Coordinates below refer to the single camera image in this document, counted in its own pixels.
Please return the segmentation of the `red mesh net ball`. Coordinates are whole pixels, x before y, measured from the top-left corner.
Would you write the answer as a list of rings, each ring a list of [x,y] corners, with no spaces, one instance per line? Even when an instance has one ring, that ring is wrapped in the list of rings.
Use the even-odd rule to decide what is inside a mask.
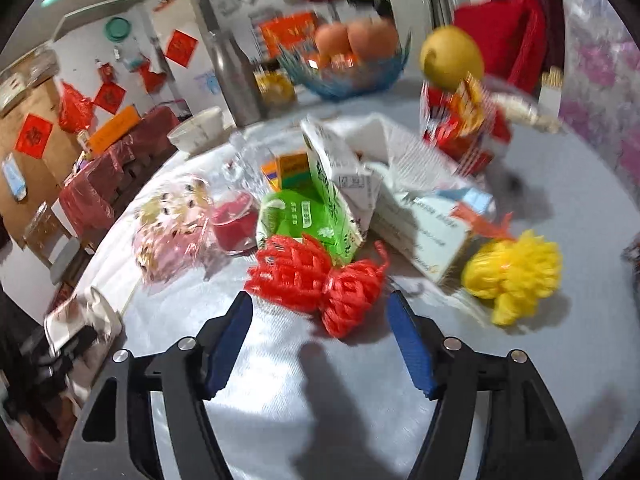
[[[256,252],[244,289],[299,314],[318,314],[326,332],[348,336],[362,325],[380,299],[390,260],[382,242],[374,243],[378,260],[361,259],[339,266],[318,240],[273,235]]]

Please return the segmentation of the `left red apple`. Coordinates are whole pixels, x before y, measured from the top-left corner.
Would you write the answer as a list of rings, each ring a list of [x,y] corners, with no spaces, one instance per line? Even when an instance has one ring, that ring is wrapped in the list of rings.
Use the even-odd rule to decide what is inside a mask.
[[[319,26],[314,34],[314,43],[319,54],[329,58],[352,52],[348,39],[348,27],[340,22]]]

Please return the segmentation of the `right red apple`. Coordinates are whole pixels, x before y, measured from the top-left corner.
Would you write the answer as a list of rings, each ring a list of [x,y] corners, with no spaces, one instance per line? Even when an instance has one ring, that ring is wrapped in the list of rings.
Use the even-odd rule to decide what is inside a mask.
[[[347,25],[347,37],[352,52],[361,61],[392,58],[399,44],[396,26],[386,18],[351,22]]]

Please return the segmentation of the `red snack chip bag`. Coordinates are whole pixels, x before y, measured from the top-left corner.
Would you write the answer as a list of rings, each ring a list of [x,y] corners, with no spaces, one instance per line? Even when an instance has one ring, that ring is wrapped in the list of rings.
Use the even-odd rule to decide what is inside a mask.
[[[506,116],[471,74],[454,92],[425,81],[420,121],[423,139],[451,158],[462,177],[480,174],[506,154],[512,140]]]

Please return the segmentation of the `white ceramic bowl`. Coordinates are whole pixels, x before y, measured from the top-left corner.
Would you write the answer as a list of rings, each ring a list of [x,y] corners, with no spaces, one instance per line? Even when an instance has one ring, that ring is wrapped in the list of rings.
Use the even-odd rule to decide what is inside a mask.
[[[224,114],[218,106],[198,113],[167,135],[168,141],[180,152],[197,155],[226,140]]]

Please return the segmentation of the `red cushion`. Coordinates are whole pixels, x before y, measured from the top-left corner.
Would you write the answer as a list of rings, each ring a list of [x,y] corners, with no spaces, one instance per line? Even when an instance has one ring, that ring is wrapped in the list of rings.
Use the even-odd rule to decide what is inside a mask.
[[[474,39],[486,73],[528,93],[536,88],[547,51],[546,17],[539,0],[459,6],[454,26]]]

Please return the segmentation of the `green white milk carton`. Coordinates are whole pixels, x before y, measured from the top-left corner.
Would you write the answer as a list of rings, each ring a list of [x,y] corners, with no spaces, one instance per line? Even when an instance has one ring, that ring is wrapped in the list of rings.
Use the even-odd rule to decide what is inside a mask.
[[[300,126],[309,177],[265,196],[257,245],[264,246],[273,235],[300,240],[308,234],[334,262],[350,263],[367,238],[381,179],[324,122],[306,117]]]

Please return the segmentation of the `white medicine box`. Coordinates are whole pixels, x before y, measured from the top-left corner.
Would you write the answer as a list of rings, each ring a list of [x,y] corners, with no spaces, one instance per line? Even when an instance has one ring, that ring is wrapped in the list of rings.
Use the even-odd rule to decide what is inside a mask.
[[[494,198],[478,188],[414,195],[378,193],[370,230],[407,258],[426,278],[441,283],[472,240],[471,228],[451,213],[457,204],[478,214],[495,212]]]

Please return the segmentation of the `orange small carton box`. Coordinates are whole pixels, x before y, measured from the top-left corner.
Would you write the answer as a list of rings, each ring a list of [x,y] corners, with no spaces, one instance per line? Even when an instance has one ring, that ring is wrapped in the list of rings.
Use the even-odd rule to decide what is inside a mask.
[[[299,188],[311,180],[308,156],[304,152],[279,155],[260,165],[274,192]]]

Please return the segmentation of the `pink patterned plastic wrapper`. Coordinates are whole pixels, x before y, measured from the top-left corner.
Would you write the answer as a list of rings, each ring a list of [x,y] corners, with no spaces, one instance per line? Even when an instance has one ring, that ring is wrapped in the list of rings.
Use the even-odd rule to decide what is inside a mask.
[[[187,174],[161,185],[138,207],[132,247],[144,284],[168,284],[206,263],[216,246],[213,206],[209,183]]]

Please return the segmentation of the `clear cup with red paper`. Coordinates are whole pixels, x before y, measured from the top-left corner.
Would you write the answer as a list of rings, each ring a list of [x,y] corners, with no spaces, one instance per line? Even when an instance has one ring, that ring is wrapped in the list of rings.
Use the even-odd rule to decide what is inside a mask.
[[[210,223],[223,252],[239,254],[253,248],[257,221],[258,206],[249,192],[228,190],[214,199]]]

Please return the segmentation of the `yellow mesh net ball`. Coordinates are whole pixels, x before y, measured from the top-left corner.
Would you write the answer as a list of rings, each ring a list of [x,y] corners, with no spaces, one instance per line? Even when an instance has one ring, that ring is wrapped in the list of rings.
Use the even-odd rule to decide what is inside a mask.
[[[491,323],[512,326],[537,312],[562,282],[557,244],[527,230],[517,240],[490,240],[466,263],[462,287],[491,305]]]

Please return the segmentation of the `red apple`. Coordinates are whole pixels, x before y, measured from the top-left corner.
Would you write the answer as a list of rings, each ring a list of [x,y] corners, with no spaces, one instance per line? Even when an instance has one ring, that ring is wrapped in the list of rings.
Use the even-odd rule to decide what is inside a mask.
[[[347,37],[352,52],[361,61],[392,58],[399,44],[396,26],[386,18],[351,22],[347,25]]]
[[[314,34],[314,43],[319,54],[329,58],[352,52],[348,39],[348,27],[340,22],[319,26]]]

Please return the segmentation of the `steel thermos bottle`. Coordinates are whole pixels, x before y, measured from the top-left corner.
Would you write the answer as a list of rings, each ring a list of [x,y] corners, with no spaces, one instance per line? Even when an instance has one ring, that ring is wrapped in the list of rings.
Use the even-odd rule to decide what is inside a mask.
[[[262,122],[268,110],[254,75],[253,65],[229,29],[218,24],[209,0],[198,0],[206,49],[229,112],[238,128]]]

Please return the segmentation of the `red plastic bag on wall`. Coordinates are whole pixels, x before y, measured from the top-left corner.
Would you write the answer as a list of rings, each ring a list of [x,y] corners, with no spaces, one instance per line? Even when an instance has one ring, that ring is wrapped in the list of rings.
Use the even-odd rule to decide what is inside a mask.
[[[67,133],[77,134],[88,130],[94,118],[92,99],[81,94],[75,87],[62,81],[62,96],[58,125]]]

